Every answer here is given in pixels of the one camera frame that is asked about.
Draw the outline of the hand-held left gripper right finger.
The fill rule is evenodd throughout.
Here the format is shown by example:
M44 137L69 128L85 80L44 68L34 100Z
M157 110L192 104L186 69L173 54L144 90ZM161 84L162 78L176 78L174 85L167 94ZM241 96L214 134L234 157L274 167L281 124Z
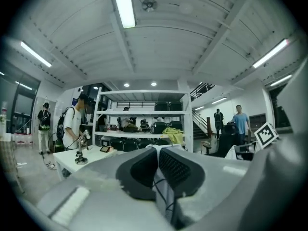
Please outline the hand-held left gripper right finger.
M166 206L171 225L181 230L217 207L246 174L249 163L193 154L174 147L159 153L159 169L173 196Z

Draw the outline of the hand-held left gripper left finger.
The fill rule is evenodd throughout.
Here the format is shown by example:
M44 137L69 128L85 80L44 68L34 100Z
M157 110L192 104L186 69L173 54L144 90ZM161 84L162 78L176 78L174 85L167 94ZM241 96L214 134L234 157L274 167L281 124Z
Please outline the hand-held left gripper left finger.
M153 191L154 148L92 162L53 186L37 207L66 231L174 231Z

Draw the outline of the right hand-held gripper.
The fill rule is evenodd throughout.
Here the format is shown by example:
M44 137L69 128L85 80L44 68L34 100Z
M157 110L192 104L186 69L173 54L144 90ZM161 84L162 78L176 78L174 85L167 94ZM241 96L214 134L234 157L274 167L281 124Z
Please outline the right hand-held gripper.
M237 231L308 231L308 131L279 139L257 133L258 151L241 181Z

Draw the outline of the dark cubby cabinet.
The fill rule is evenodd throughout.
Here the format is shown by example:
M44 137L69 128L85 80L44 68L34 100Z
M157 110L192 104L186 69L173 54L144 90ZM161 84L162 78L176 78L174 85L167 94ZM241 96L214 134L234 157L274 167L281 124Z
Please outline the dark cubby cabinet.
M252 131L258 130L266 123L266 114L258 114L250 116L249 123Z

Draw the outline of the yellow-green cloth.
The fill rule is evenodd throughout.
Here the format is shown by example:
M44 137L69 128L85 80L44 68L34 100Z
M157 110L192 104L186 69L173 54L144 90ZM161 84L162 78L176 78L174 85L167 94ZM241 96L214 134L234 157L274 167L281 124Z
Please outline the yellow-green cloth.
M183 145L183 131L182 130L168 127L164 129L162 133L168 136L172 144Z

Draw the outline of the white table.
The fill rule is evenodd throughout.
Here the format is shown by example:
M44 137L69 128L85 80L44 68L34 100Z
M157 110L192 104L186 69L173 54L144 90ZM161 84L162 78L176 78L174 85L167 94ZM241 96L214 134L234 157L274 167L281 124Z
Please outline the white table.
M89 150L87 149L82 150L83 157L88 159L88 162L86 163L86 165L92 162L101 160L103 158L107 158L112 155L115 155L118 152L117 150L114 150L112 148L110 152L104 153L104 152L101 152L100 149L101 147L99 146L91 145ZM75 173L85 166L85 165L78 165L75 163L75 159L77 158L76 157L77 152L78 152L78 149L74 149L74 150L58 152L58 153L53 154L55 165L57 168L57 174L58 174L60 181L64 180L64 176L62 174L63 169L68 170L70 173Z

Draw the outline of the group of black bags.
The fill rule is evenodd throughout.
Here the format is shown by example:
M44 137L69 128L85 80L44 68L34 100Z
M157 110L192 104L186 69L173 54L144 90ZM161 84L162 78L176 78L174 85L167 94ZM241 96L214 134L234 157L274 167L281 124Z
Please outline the group of black bags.
M128 107L125 107L123 112L122 116L130 117ZM133 120L133 124L129 124L121 131L119 117L117 118L116 124L98 125L98 130L94 133L94 139L100 140L102 146L110 145L115 150L130 152L145 148L150 144L169 145L172 142L167 135L162 133L163 130L168 127L182 130L181 122L172 120L166 123L163 117L153 117L152 122L147 120L150 127L148 129L141 129L141 123L137 124L136 121L138 117L130 117Z

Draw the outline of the black metal staircase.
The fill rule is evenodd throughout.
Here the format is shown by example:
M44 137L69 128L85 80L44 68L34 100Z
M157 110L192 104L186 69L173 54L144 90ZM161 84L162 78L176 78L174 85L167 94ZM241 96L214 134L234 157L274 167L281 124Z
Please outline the black metal staircase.
M208 98L205 96L215 85L200 82L199 85L190 93L192 102L192 118L193 118L193 137L195 139L211 138L211 115L201 116L199 113L209 104ZM204 106L203 109L195 110L195 108Z

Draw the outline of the white metal shelf rack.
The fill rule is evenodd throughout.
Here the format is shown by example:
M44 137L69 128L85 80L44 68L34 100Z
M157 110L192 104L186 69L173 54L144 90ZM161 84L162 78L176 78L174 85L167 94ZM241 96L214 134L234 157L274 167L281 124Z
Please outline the white metal shelf rack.
M116 107L118 102L131 103L170 103L180 102L181 110L170 109L155 110L154 107L132 107L130 111L121 111ZM109 137L123 137L123 132L99 132L97 121L102 115L107 118L117 117L165 117L171 120L179 118L183 122L183 141L189 152L193 151L193 113L190 93L184 90L118 90L103 92L98 90L93 114L92 143L95 143L96 135Z

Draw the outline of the beige checked cloth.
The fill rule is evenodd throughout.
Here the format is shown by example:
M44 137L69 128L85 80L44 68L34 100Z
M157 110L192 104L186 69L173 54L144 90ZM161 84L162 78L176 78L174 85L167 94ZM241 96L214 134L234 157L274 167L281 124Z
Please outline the beige checked cloth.
M17 161L13 149L12 134L6 133L0 138L0 164L5 173L18 177Z

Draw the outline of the white round ceiling disc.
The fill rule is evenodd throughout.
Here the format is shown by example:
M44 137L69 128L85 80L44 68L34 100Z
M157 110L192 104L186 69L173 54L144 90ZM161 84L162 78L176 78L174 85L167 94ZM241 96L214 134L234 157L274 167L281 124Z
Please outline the white round ceiling disc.
M193 12L193 6L189 3L181 3L179 5L179 11L182 14L191 14Z

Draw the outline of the round ceiling detector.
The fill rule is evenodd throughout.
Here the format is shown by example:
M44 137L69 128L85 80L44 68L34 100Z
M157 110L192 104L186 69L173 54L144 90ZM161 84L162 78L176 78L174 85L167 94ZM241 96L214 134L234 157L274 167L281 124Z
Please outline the round ceiling detector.
M144 0L141 4L142 9L148 13L155 11L157 6L156 0Z

